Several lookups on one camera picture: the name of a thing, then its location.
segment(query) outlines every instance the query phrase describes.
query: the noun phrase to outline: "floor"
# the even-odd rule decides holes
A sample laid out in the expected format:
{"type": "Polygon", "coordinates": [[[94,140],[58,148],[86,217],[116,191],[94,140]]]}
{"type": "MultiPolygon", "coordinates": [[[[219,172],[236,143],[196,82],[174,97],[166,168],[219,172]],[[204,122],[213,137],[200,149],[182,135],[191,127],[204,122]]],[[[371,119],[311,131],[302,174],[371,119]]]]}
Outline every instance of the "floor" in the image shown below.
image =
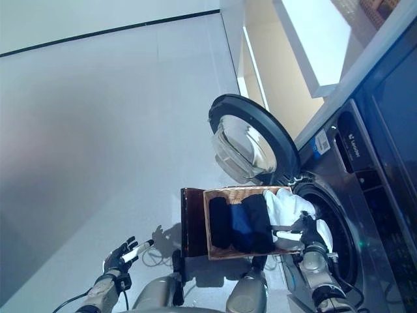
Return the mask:
{"type": "MultiPolygon", "coordinates": [[[[132,304],[171,271],[180,189],[235,185],[214,161],[207,123],[217,96],[238,93],[221,16],[85,38],[0,65],[2,313],[51,312],[87,290],[127,237],[157,236],[158,249],[130,270],[132,304]]],[[[213,280],[216,266],[201,261],[186,305],[224,310],[245,265],[213,280]]],[[[268,311],[288,312],[278,258],[266,275],[268,311]]],[[[113,311],[122,310],[121,297],[113,311]]]]}

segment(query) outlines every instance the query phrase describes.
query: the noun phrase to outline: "label sticker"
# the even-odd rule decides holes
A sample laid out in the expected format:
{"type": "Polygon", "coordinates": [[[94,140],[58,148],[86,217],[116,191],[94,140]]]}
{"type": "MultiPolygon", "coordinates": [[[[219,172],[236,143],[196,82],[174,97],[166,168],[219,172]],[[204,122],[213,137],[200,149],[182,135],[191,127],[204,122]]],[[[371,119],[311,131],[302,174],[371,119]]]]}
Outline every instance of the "label sticker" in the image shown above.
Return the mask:
{"type": "Polygon", "coordinates": [[[326,132],[324,129],[320,130],[320,132],[316,135],[314,143],[317,152],[320,153],[320,155],[324,155],[327,151],[330,150],[330,144],[327,140],[326,132]]]}

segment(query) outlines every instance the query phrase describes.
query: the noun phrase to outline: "black wire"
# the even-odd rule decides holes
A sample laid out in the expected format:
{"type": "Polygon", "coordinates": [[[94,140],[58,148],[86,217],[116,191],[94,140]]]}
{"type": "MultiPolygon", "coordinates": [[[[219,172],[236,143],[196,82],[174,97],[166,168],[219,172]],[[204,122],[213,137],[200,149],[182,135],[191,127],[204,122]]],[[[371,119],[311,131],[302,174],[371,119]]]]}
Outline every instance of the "black wire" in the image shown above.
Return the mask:
{"type": "Polygon", "coordinates": [[[151,251],[153,250],[153,249],[155,249],[155,248],[149,248],[148,250],[146,250],[144,253],[142,253],[142,263],[143,264],[145,264],[147,267],[155,267],[155,266],[158,266],[158,265],[160,265],[160,264],[162,264],[163,262],[164,262],[164,258],[162,257],[162,256],[157,256],[157,255],[155,255],[155,254],[151,254],[151,251]],[[149,263],[147,263],[146,261],[145,261],[145,255],[149,255],[150,257],[151,257],[151,259],[152,259],[152,261],[154,262],[154,264],[149,264],[149,263]],[[155,258],[161,258],[158,262],[157,261],[155,261],[154,259],[153,259],[153,257],[155,257],[155,258]]]}
{"type": "Polygon", "coordinates": [[[344,285],[346,285],[346,286],[348,286],[348,287],[352,288],[354,291],[356,291],[356,292],[358,293],[358,295],[359,295],[359,297],[360,297],[360,300],[359,300],[359,302],[358,302],[358,303],[357,303],[354,307],[355,307],[355,308],[360,307],[360,306],[364,303],[364,301],[365,301],[364,294],[362,293],[362,291],[360,291],[360,290],[359,290],[359,288],[357,288],[357,287],[355,287],[355,286],[353,286],[353,285],[349,284],[346,280],[344,280],[344,279],[341,277],[340,272],[339,272],[339,263],[334,262],[334,263],[333,263],[333,266],[334,266],[334,274],[336,275],[336,278],[338,279],[338,281],[342,282],[344,285]]]}
{"type": "Polygon", "coordinates": [[[124,300],[126,300],[126,311],[129,311],[129,301],[126,291],[123,290],[124,300]]]}
{"type": "Polygon", "coordinates": [[[91,288],[90,289],[88,289],[85,293],[82,293],[81,295],[77,295],[76,297],[74,297],[74,298],[71,298],[71,299],[69,299],[69,300],[67,300],[67,301],[65,301],[64,303],[62,303],[62,304],[60,304],[52,313],[57,313],[60,309],[62,309],[64,306],[66,306],[68,303],[71,303],[72,301],[75,301],[75,300],[77,300],[77,299],[79,299],[79,298],[82,298],[82,297],[85,297],[87,294],[88,294],[88,292],[91,290],[91,288]]]}
{"type": "Polygon", "coordinates": [[[195,288],[195,287],[197,287],[197,284],[195,284],[194,286],[192,286],[187,292],[186,292],[186,294],[184,295],[184,299],[185,298],[187,298],[187,296],[190,294],[190,292],[195,288]]]}

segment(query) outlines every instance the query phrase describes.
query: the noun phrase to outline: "towel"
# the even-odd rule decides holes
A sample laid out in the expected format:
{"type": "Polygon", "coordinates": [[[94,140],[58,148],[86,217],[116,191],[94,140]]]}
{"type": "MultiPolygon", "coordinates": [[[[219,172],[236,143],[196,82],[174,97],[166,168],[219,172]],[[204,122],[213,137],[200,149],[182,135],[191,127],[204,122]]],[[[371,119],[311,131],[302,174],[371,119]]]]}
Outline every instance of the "towel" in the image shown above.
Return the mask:
{"type": "Polygon", "coordinates": [[[263,196],[268,207],[271,225],[291,226],[300,218],[302,211],[307,212],[315,219],[314,206],[285,188],[279,189],[276,195],[269,190],[265,190],[263,196]]]}
{"type": "Polygon", "coordinates": [[[274,249],[271,224],[262,194],[253,194],[242,200],[250,226],[253,230],[252,252],[266,254],[274,249]]]}
{"type": "Polygon", "coordinates": [[[208,204],[210,211],[210,234],[211,243],[222,249],[231,244],[231,218],[230,208],[223,197],[210,200],[208,204]]]}
{"type": "Polygon", "coordinates": [[[242,203],[231,204],[230,213],[232,245],[238,251],[250,253],[253,248],[253,243],[255,242],[255,237],[253,235],[253,229],[250,225],[244,205],[242,203]]]}

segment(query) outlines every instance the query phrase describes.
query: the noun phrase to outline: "woven basket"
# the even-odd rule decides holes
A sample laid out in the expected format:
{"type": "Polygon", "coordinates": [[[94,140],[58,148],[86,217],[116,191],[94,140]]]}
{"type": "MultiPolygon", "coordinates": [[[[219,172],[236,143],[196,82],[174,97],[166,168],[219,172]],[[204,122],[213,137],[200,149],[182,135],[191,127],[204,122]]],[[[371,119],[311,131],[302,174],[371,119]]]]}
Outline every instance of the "woven basket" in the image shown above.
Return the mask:
{"type": "MultiPolygon", "coordinates": [[[[231,245],[229,248],[221,249],[216,246],[213,246],[211,243],[211,232],[210,232],[210,210],[209,210],[209,203],[210,200],[216,197],[223,197],[226,199],[227,204],[236,204],[240,203],[244,198],[251,196],[253,194],[262,194],[264,190],[268,189],[272,191],[274,194],[277,193],[278,189],[286,188],[290,189],[286,186],[240,186],[240,187],[227,187],[227,188],[219,188],[219,189],[212,189],[206,190],[203,193],[204,198],[204,216],[205,216],[205,224],[206,224],[206,231],[207,231],[207,251],[208,251],[208,258],[210,260],[224,260],[224,259],[235,259],[235,258],[243,258],[246,256],[258,256],[261,254],[245,254],[243,252],[239,252],[238,250],[234,249],[231,245]]],[[[297,251],[289,251],[278,249],[272,251],[268,254],[290,254],[290,253],[297,253],[297,251]]]]}

